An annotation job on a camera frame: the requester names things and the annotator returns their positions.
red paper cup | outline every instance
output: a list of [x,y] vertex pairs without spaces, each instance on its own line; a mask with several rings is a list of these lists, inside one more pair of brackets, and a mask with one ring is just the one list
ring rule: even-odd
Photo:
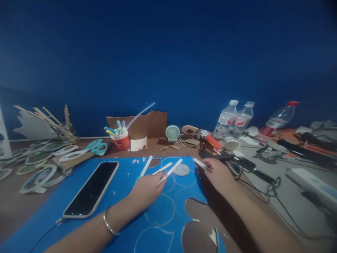
[[127,130],[125,130],[125,133],[122,135],[110,135],[110,137],[116,143],[120,151],[126,151],[130,148],[129,133]]

smartphone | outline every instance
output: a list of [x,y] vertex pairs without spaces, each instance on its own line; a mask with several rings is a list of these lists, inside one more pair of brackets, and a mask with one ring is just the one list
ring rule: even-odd
[[63,212],[63,218],[84,219],[92,215],[118,169],[118,162],[102,162]]

bottle cap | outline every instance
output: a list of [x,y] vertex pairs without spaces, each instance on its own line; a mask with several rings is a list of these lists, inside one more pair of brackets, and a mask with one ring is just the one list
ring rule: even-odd
[[238,102],[239,102],[239,101],[237,101],[237,100],[230,100],[230,101],[229,101],[229,104],[230,104],[230,105],[237,106],[237,105],[238,105]]
[[288,103],[287,103],[287,106],[298,106],[299,105],[299,102],[297,102],[297,101],[289,101]]
[[245,106],[253,107],[254,104],[255,104],[255,102],[253,102],[253,101],[247,101]]

white cup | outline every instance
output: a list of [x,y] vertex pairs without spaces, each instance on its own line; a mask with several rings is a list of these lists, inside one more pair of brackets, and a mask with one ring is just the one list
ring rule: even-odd
[[224,143],[224,149],[233,151],[239,150],[241,148],[241,144],[238,141],[231,140]]

hand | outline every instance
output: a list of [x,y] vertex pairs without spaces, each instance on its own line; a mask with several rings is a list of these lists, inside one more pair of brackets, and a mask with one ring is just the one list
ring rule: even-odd
[[160,171],[155,175],[146,175],[137,180],[127,198],[130,199],[138,212],[141,213],[152,205],[163,191],[167,180],[163,180],[158,185],[163,176],[164,174]]
[[214,158],[205,158],[202,160],[202,163],[210,168],[210,170],[205,169],[205,174],[214,188],[223,195],[225,199],[240,192],[239,187],[236,185],[226,165]]

